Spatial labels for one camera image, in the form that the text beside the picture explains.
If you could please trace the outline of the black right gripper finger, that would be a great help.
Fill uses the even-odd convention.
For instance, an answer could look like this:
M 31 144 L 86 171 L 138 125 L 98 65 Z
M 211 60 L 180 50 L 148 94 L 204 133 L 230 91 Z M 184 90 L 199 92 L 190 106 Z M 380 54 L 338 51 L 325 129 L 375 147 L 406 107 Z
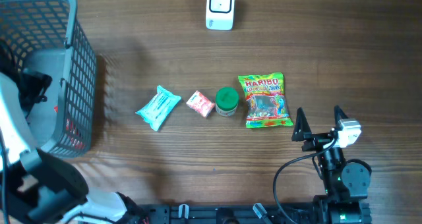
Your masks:
M 312 131 L 307 122 L 303 108 L 297 109 L 296 122 L 293 129 L 291 140 L 294 142 L 300 142 L 304 140 L 310 140 L 312 138 Z
M 336 128 L 343 129 L 344 122 L 347 122 L 349 117 L 343 112 L 339 105 L 334 107 L 334 121 L 336 124 Z

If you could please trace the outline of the Haribo gummy worms bag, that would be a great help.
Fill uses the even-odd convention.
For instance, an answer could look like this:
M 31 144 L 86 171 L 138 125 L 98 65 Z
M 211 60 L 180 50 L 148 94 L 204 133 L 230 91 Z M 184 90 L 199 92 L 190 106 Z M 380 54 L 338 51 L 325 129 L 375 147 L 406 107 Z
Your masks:
M 247 128 L 293 126 L 284 92 L 284 74 L 238 76 L 248 105 Z

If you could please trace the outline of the green lid jar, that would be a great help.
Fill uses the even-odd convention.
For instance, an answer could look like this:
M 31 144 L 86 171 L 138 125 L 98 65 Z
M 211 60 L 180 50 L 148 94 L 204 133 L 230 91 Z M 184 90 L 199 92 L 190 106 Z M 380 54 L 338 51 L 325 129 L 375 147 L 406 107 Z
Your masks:
M 239 95 L 234 88 L 223 87 L 216 93 L 216 111 L 224 117 L 232 116 L 238 106 Z

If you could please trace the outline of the red white small box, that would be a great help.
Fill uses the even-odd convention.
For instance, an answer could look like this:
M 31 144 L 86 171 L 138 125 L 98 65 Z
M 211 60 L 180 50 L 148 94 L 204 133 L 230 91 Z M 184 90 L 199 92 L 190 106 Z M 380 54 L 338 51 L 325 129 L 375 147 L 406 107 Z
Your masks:
M 186 104 L 204 118 L 207 118 L 215 107 L 215 103 L 210 101 L 198 90 L 187 100 Z

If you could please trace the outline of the teal wet wipes pack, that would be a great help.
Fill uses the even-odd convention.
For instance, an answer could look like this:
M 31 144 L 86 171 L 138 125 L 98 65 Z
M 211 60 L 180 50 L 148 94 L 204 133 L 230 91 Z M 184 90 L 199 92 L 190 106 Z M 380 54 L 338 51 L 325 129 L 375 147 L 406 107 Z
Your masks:
M 157 86 L 157 94 L 136 114 L 140 115 L 152 130 L 158 131 L 180 101 L 180 96 L 171 93 L 162 86 Z

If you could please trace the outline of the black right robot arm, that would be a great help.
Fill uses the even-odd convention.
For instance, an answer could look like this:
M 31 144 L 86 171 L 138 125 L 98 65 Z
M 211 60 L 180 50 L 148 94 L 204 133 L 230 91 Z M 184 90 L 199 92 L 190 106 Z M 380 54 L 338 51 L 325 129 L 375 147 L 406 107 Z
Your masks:
M 361 125 L 338 105 L 334 107 L 334 122 L 331 131 L 313 133 L 303 109 L 297 110 L 291 139 L 302 142 L 304 152 L 317 153 L 312 161 L 326 192 L 313 198 L 311 223 L 369 224 L 371 210 L 363 200 L 368 197 L 372 169 L 360 159 L 347 160 L 343 153 L 361 135 Z

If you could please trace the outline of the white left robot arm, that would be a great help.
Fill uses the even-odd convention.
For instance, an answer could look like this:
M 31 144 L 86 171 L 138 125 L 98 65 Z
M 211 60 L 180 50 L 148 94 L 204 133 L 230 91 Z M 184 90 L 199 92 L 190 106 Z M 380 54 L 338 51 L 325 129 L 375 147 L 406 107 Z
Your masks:
M 91 189 L 70 163 L 36 145 L 21 108 L 20 80 L 1 74 L 1 210 L 5 223 L 147 223 L 119 192 Z

